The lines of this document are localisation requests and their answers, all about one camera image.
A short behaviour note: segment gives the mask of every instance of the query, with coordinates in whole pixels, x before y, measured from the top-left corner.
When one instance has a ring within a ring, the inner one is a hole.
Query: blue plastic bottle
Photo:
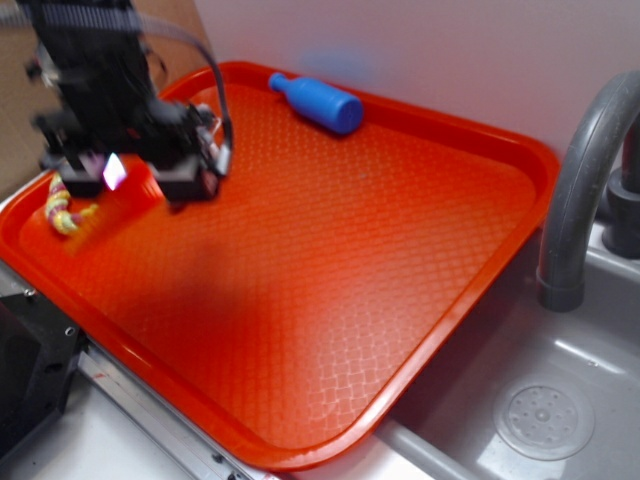
[[[282,73],[269,79],[274,92],[284,92],[289,105],[300,115],[340,134],[353,132],[364,116],[360,99],[314,78],[287,80]]]

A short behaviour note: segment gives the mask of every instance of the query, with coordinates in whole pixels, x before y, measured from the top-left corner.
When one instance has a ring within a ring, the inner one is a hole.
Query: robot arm
[[[112,21],[117,18],[113,13],[137,17],[130,0],[18,4],[39,39],[28,71],[55,87],[62,104],[59,111],[34,119],[48,144],[43,168],[58,169],[73,196],[93,197],[102,190],[102,170],[112,154],[137,154],[149,164],[169,201],[215,196],[228,168],[230,120],[224,115],[218,119],[205,106],[157,98],[139,32]],[[68,19],[54,23],[51,12]],[[109,21],[112,28],[92,28]],[[218,88],[224,95],[220,81]],[[222,155],[210,133],[221,121],[229,140]]]

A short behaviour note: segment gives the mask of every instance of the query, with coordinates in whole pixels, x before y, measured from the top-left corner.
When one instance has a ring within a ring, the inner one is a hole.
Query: led light
[[[107,166],[102,172],[102,178],[104,178],[104,183],[107,184],[107,187],[111,191],[118,188],[118,185],[127,178],[127,171],[120,161],[120,158],[115,153],[112,153],[109,157]]]

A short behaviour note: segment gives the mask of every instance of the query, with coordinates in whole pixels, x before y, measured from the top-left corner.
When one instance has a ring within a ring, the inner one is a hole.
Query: white wall
[[[248,60],[542,140],[640,68],[640,0],[195,0],[219,60]]]

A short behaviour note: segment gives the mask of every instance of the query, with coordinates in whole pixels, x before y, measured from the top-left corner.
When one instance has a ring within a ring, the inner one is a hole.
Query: drain cover
[[[578,453],[593,434],[595,416],[585,395],[562,378],[530,375],[507,385],[494,404],[500,437],[536,460]]]

